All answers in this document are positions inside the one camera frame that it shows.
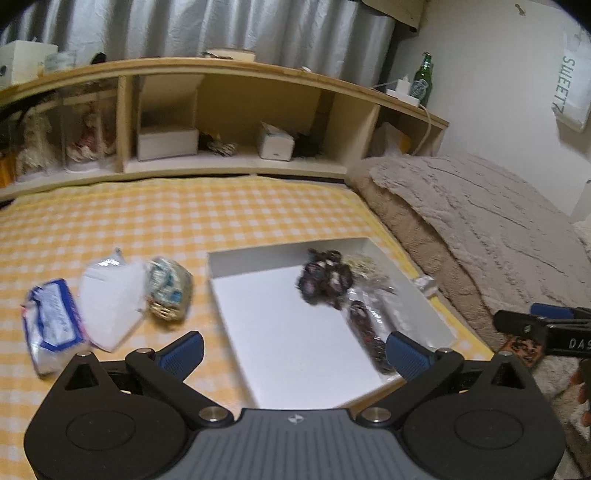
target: yellow checkered tablecloth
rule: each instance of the yellow checkered tablecloth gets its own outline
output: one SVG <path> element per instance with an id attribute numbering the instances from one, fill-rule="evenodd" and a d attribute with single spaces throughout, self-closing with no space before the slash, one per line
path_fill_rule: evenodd
<path id="1" fill-rule="evenodd" d="M 54 378 L 37 378 L 24 342 L 20 304 L 28 289 L 65 278 L 76 294 L 85 266 L 120 247 L 126 260 L 172 258 L 194 275 L 191 315 L 164 329 L 145 320 L 113 354 L 159 349 L 190 329 L 201 331 L 205 359 L 186 380 L 238 414 L 248 405 L 227 339 L 207 287 L 206 252 L 265 244 L 370 237 L 409 277 L 406 254 L 354 193 L 308 183 L 243 177 L 156 179 L 105 183 L 34 194 L 0 211 L 0 476 L 30 479 L 22 449 L 27 424 Z M 456 350 L 467 358 L 490 351 L 434 299 L 456 331 Z"/>

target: decorative figurine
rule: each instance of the decorative figurine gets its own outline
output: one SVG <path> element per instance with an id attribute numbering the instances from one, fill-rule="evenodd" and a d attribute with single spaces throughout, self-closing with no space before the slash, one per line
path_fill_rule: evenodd
<path id="1" fill-rule="evenodd" d="M 343 257 L 336 250 L 310 249 L 309 255 L 309 262 L 297 283 L 303 299 L 311 305 L 323 299 L 340 310 L 342 297 L 353 286 L 351 269 L 341 263 Z"/>
<path id="2" fill-rule="evenodd" d="M 68 157 L 76 163 L 100 160 L 115 153 L 115 136 L 105 127 L 100 115 L 91 109 L 82 115 L 80 138 L 69 144 L 66 151 Z"/>
<path id="3" fill-rule="evenodd" d="M 17 177 L 59 168 L 57 149 L 47 139 L 47 134 L 51 132 L 47 115 L 27 115 L 24 129 L 23 149 L 17 155 Z"/>

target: orange object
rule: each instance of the orange object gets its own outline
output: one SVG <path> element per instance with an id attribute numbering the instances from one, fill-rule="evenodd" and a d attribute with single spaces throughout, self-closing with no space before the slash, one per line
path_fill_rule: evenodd
<path id="1" fill-rule="evenodd" d="M 16 178 L 16 156 L 9 152 L 0 155 L 0 188 L 4 188 L 8 187 Z"/>

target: crumpled wrapper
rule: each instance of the crumpled wrapper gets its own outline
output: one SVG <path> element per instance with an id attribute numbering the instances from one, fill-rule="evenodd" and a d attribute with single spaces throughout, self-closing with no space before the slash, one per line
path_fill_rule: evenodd
<path id="1" fill-rule="evenodd" d="M 183 320 L 193 297 L 193 276 L 179 263 L 164 257 L 153 258 L 150 266 L 149 310 L 167 322 Z"/>

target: beer bottle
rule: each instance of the beer bottle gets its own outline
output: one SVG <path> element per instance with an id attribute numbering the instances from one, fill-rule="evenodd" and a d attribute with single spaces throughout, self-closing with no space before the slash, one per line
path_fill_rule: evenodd
<path id="1" fill-rule="evenodd" d="M 418 98 L 421 105 L 427 106 L 433 88 L 433 81 L 431 79 L 431 74 L 433 73 L 433 61 L 431 60 L 430 53 L 425 52 L 423 55 L 425 55 L 425 58 L 423 58 L 421 67 L 414 75 L 414 81 L 410 87 L 409 95 Z"/>

